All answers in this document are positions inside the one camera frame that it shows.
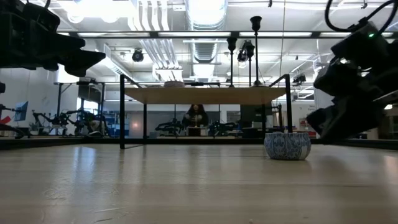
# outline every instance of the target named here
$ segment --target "ventilation duct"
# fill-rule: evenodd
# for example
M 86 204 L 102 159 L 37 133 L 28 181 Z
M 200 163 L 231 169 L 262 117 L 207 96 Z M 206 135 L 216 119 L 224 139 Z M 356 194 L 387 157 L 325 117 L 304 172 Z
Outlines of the ventilation duct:
M 226 20 L 227 0 L 185 0 L 188 28 L 195 31 L 223 30 Z M 193 43 L 191 45 L 193 58 L 198 63 L 214 61 L 218 44 Z M 194 65 L 193 72 L 199 77 L 209 77 L 214 72 L 214 65 L 206 65 L 206 74 L 201 74 L 204 65 Z

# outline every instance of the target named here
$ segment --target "shelf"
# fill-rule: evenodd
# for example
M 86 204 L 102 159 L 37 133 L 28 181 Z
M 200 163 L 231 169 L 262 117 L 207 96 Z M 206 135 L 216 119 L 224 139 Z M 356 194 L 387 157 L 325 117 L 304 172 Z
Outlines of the shelf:
M 283 96 L 285 88 L 127 88 L 143 104 L 261 105 Z

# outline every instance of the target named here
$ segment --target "wooden floor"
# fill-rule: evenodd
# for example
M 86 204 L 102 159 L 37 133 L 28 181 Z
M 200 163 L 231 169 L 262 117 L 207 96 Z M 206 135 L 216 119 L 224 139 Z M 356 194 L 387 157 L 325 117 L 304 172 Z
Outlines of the wooden floor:
M 398 223 L 398 151 L 62 146 L 0 151 L 0 223 Z

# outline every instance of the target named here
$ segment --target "blue and white ceramic bowl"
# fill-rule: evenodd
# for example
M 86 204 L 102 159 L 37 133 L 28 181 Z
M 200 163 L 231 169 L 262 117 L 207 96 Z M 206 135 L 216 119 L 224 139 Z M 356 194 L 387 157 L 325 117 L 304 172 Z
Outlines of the blue and white ceramic bowl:
M 271 159 L 304 160 L 311 151 L 308 133 L 266 134 L 264 145 Z

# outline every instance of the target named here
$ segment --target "person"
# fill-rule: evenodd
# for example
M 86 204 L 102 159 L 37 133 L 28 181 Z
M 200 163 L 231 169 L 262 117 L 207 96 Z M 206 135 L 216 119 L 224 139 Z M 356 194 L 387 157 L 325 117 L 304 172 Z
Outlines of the person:
M 182 123 L 185 127 L 207 126 L 208 116 L 203 105 L 191 105 L 188 112 L 184 115 Z

